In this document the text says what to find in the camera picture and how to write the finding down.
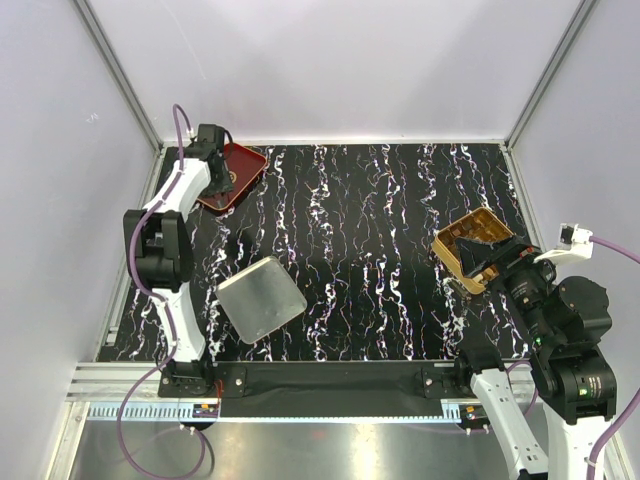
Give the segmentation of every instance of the purple cable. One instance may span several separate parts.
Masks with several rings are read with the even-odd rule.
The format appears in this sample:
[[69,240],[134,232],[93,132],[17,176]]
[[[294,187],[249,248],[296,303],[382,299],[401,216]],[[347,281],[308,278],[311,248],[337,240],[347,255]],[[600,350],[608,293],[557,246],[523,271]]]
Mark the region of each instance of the purple cable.
[[[509,374],[513,371],[514,368],[516,368],[518,365],[529,365],[529,361],[528,360],[518,360],[516,362],[513,362],[511,365],[509,365],[509,367],[507,368],[507,376],[509,376]],[[524,411],[524,416],[528,416],[529,413],[531,413],[531,409],[533,408],[533,406],[536,404],[536,400],[538,399],[538,390],[537,389],[533,389],[533,397],[531,398],[531,402],[529,403],[529,406],[527,407],[527,409]],[[467,432],[465,430],[460,430],[459,428],[456,428],[455,430],[441,430],[438,428],[431,428],[431,427],[423,427],[423,426],[418,426],[418,425],[408,425],[410,428],[413,428],[414,430],[420,430],[422,432],[430,432],[430,433],[441,433],[443,435],[467,435]],[[489,426],[489,430],[471,430],[469,432],[470,435],[477,435],[479,433],[488,433],[488,432],[492,432],[493,428],[491,426]]]
[[[614,252],[624,255],[625,257],[630,258],[634,262],[640,264],[640,255],[630,252],[626,248],[622,248],[621,246],[616,245],[615,243],[611,243],[608,240],[604,240],[599,237],[592,236],[591,241],[593,243],[597,243],[598,245],[602,245],[603,247],[607,247],[613,250]],[[593,445],[593,448],[591,449],[591,454],[589,455],[589,462],[591,463],[587,467],[587,480],[593,480],[595,478],[596,469],[593,465],[595,465],[596,461],[598,460],[598,456],[600,455],[600,452],[602,451],[604,446],[607,444],[607,442],[611,439],[611,437],[615,435],[615,433],[620,429],[620,427],[622,427],[624,422],[626,422],[627,419],[631,416],[631,414],[636,409],[638,404],[640,404],[640,389],[638,389],[636,394],[633,396],[633,398],[631,399],[631,402],[629,402],[629,405],[627,405],[627,408],[623,410],[620,416],[615,419],[615,421],[609,426],[609,428],[607,428],[604,431],[604,433],[600,436],[598,441]]]
[[129,268],[131,269],[131,278],[133,279],[133,283],[135,283],[136,287],[145,295],[149,296],[149,297],[153,297],[157,300],[159,300],[160,302],[164,303],[164,311],[167,315],[167,321],[169,323],[169,330],[171,331],[171,338],[173,339],[173,347],[171,348],[171,351],[169,352],[169,354],[165,357],[165,359],[157,366],[153,367],[151,370],[149,370],[147,373],[145,373],[142,377],[140,377],[140,379],[133,384],[133,386],[131,387],[131,389],[127,392],[127,394],[124,396],[124,400],[122,400],[122,404],[120,405],[120,410],[118,411],[118,417],[116,419],[116,432],[118,435],[118,443],[120,444],[120,450],[122,450],[122,453],[124,454],[124,457],[126,458],[127,462],[129,462],[129,464],[138,472],[141,473],[142,475],[145,475],[149,478],[153,478],[156,480],[187,480],[191,477],[193,477],[193,475],[200,469],[200,467],[202,466],[202,463],[204,462],[204,456],[206,453],[206,438],[205,436],[198,430],[192,430],[192,432],[195,432],[198,436],[198,439],[200,440],[200,446],[202,447],[200,450],[200,458],[198,459],[198,462],[196,463],[195,467],[193,467],[193,469],[185,474],[185,475],[181,475],[179,477],[163,477],[160,475],[155,475],[147,470],[145,470],[144,468],[142,468],[140,465],[138,465],[136,463],[136,461],[133,459],[133,457],[131,456],[131,453],[129,453],[129,451],[127,450],[127,446],[124,443],[124,436],[122,434],[122,415],[124,413],[124,408],[127,405],[127,402],[129,401],[129,399],[131,398],[131,396],[133,395],[133,393],[136,391],[136,389],[147,379],[149,378],[151,375],[153,375],[154,373],[161,371],[170,361],[171,359],[175,356],[176,351],[178,350],[178,345],[177,345],[177,334],[176,334],[176,325],[175,322],[173,320],[173,316],[171,315],[171,310],[169,309],[168,304],[166,303],[166,298],[164,298],[162,295],[159,295],[157,293],[153,293],[151,290],[147,289],[142,281],[140,280],[140,275],[138,274],[138,270],[136,269],[136,243],[138,241],[138,238],[140,237],[140,234],[142,232],[142,229],[144,228],[144,226],[146,225],[147,221],[149,220],[149,218],[151,217],[151,215],[153,215],[161,206],[162,204],[167,200],[167,198],[169,197],[169,195],[171,194],[171,192],[173,191],[173,189],[176,187],[176,185],[178,184],[178,182],[180,181],[180,177],[183,174],[184,171],[184,145],[182,143],[182,133],[180,132],[180,119],[178,118],[178,112],[180,112],[182,114],[182,116],[184,117],[186,123],[187,123],[187,128],[189,130],[191,130],[191,123],[189,122],[189,118],[187,117],[187,114],[185,113],[185,111],[182,109],[182,107],[178,104],[174,104],[173,105],[173,121],[175,122],[176,125],[176,131],[178,133],[178,156],[179,156],[179,161],[180,161],[180,168],[177,172],[177,174],[175,175],[175,177],[173,178],[173,180],[171,181],[171,183],[169,184],[169,186],[167,187],[167,190],[165,191],[165,193],[162,195],[161,200],[158,200],[149,210],[147,210],[145,212],[145,214],[142,216],[142,218],[140,219],[140,221],[138,222],[138,224],[136,225],[136,228],[133,230],[133,234],[131,236],[131,243],[129,245]]

